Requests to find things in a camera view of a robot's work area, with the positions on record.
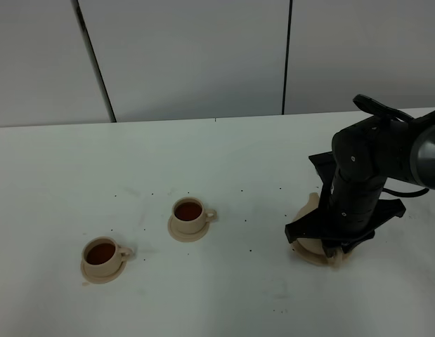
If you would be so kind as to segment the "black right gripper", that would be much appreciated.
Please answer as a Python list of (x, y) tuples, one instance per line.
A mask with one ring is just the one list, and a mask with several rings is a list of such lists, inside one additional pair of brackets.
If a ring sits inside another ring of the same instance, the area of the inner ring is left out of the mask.
[(351, 253), (358, 245), (372, 239), (375, 230), (394, 217), (405, 213), (399, 199), (379, 200), (371, 212), (365, 214), (335, 214), (327, 204), (319, 206), (300, 220), (285, 226), (285, 235), (292, 243), (298, 238), (321, 239), (326, 258), (333, 258), (341, 249)]

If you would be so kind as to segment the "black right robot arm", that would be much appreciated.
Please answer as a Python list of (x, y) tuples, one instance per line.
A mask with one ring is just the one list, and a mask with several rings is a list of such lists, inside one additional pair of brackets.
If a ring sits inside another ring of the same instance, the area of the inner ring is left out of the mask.
[(351, 252), (375, 230), (405, 213), (398, 199), (381, 200), (387, 179), (435, 190), (435, 110), (413, 119), (373, 116), (332, 138), (329, 152), (309, 157), (323, 187), (318, 207), (285, 226), (291, 244), (317, 239), (327, 258)]

